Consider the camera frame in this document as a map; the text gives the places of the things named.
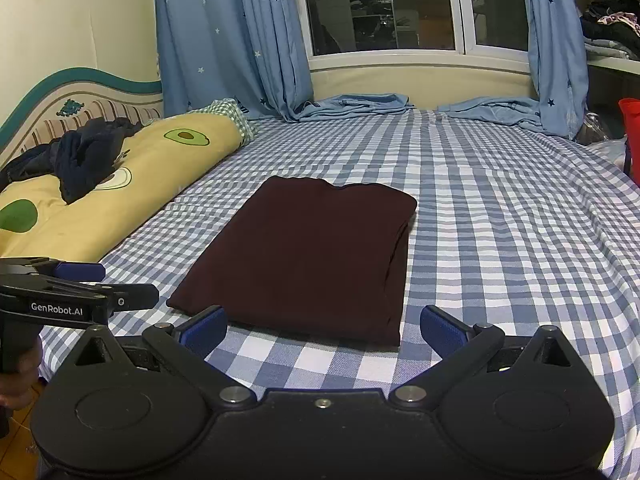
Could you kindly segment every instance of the wooden floor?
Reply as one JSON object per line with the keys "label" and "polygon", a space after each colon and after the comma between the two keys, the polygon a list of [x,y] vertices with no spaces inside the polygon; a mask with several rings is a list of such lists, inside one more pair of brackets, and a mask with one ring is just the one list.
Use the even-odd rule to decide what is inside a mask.
{"label": "wooden floor", "polygon": [[31,409],[42,391],[42,384],[34,384],[33,401],[29,406],[14,412],[9,421],[9,435],[0,439],[0,480],[34,480],[38,452],[29,431]]}

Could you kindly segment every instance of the beige wall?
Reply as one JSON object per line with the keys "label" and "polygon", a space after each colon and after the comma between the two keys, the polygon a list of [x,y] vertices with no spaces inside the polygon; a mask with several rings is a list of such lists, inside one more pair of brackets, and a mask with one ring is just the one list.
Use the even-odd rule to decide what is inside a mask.
{"label": "beige wall", "polygon": [[158,80],[154,0],[0,0],[0,124],[64,68]]}
{"label": "beige wall", "polygon": [[529,75],[459,66],[390,65],[312,72],[315,99],[343,93],[408,95],[422,109],[480,96],[534,96]]}

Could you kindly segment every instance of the hand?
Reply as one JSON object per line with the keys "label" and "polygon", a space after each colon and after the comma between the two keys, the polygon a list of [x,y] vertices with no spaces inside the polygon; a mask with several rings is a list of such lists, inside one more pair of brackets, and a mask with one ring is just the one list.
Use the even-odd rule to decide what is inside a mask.
{"label": "hand", "polygon": [[18,372],[0,374],[0,406],[21,410],[31,402],[31,385],[38,380],[38,366],[42,361],[42,341],[20,356]]}

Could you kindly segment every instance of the teal headboard trim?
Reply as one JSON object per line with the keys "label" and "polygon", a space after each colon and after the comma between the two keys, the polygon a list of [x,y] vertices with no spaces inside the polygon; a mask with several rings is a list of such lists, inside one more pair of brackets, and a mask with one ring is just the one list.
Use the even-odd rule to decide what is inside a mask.
{"label": "teal headboard trim", "polygon": [[7,145],[31,111],[47,95],[65,84],[84,81],[98,83],[129,94],[144,95],[162,93],[162,84],[159,81],[148,83],[129,81],[128,79],[123,79],[113,74],[103,72],[102,70],[96,70],[95,68],[65,68],[40,81],[25,95],[22,101],[20,101],[20,104],[14,108],[11,115],[9,115],[4,124],[0,126],[0,148],[4,148]]}

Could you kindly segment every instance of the maroon folded cloth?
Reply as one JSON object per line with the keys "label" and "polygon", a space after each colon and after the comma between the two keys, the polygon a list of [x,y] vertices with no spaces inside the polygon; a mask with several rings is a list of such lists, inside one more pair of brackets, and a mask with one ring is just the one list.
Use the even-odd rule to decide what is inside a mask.
{"label": "maroon folded cloth", "polygon": [[400,344],[408,223],[417,203],[382,184],[272,176],[166,302],[276,330]]}

